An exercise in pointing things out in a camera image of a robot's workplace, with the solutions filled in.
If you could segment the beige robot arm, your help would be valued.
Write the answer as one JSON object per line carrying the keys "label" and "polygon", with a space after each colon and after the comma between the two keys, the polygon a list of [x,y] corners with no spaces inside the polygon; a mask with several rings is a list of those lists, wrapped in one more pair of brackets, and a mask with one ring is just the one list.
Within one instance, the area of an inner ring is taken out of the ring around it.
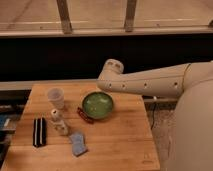
{"label": "beige robot arm", "polygon": [[213,171],[213,61],[129,74],[123,70],[120,61],[107,60],[97,86],[178,100],[166,171]]}

